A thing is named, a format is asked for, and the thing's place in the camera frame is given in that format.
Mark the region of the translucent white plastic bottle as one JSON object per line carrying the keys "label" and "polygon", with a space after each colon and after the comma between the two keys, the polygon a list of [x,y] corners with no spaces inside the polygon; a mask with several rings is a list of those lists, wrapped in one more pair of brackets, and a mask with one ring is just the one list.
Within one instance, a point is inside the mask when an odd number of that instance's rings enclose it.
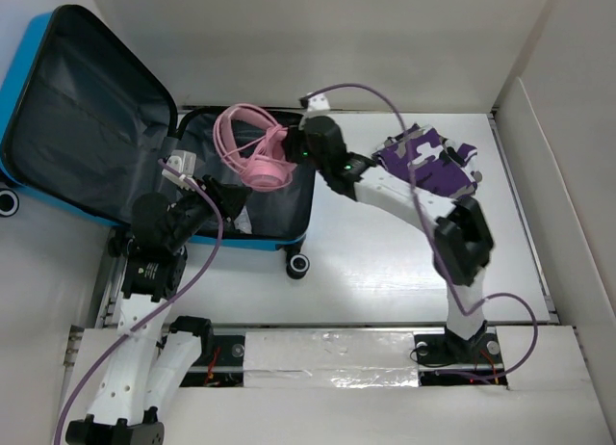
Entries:
{"label": "translucent white plastic bottle", "polygon": [[242,234],[252,234],[252,224],[246,207],[243,208],[238,217],[234,220],[235,228]]}

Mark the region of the pink headphones with cable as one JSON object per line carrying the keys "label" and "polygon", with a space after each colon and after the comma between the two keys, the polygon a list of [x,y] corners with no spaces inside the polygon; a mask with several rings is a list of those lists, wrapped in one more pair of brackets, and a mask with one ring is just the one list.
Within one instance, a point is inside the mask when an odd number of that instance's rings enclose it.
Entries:
{"label": "pink headphones with cable", "polygon": [[[241,121],[263,131],[256,140],[239,145],[233,122]],[[213,141],[221,161],[252,190],[273,192],[293,181],[296,163],[287,160],[283,141],[289,128],[280,124],[265,109],[240,103],[226,108],[216,119]]]}

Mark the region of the purple camouflage clothing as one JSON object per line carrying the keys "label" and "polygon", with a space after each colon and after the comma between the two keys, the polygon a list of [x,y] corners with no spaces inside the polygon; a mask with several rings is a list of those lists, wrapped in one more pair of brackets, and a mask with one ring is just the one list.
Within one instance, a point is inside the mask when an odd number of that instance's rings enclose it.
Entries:
{"label": "purple camouflage clothing", "polygon": [[473,196],[482,181],[474,145],[442,136],[434,127],[413,124],[387,138],[372,154],[391,175],[408,182],[415,171],[416,185],[436,196],[460,199]]}

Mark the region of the blue kids suitcase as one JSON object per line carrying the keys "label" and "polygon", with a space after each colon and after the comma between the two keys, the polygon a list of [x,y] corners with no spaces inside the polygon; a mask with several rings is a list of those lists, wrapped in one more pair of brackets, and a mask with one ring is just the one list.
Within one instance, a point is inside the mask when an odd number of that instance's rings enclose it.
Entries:
{"label": "blue kids suitcase", "polygon": [[[226,107],[180,115],[167,88],[91,11],[63,5],[29,23],[1,88],[1,171],[45,199],[131,231],[134,202],[160,193],[176,202],[187,191],[162,176],[174,150],[196,155],[193,179],[213,176],[245,184],[220,159],[213,127]],[[283,126],[296,113],[268,111]],[[234,121],[239,145],[263,135]],[[310,267],[301,250],[311,216],[316,174],[296,164],[293,181],[268,193],[252,190],[245,203],[252,234],[234,222],[207,222],[194,241],[250,249],[282,249],[294,279]]]}

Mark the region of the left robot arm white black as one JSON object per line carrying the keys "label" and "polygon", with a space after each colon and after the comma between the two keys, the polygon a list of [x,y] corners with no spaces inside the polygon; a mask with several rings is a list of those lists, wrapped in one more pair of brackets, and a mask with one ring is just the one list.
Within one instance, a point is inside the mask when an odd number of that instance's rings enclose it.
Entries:
{"label": "left robot arm white black", "polygon": [[187,191],[176,202],[160,193],[133,204],[133,243],[119,296],[117,339],[87,370],[65,401],[56,444],[160,444],[163,421],[193,364],[214,355],[209,320],[181,316],[163,325],[189,289],[181,282],[185,244],[210,219],[223,228],[242,212],[251,191],[212,177],[181,176]]}

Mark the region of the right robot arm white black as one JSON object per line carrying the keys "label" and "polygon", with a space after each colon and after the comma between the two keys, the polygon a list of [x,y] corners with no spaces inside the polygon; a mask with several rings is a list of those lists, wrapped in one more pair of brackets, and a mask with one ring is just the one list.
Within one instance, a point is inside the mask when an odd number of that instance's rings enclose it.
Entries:
{"label": "right robot arm white black", "polygon": [[334,193],[378,208],[425,234],[434,269],[448,289],[446,353],[456,361],[476,354],[487,328],[483,281],[494,248],[478,201],[412,187],[372,158],[349,151],[332,118],[308,118],[291,127],[282,147],[289,161],[311,164]]}

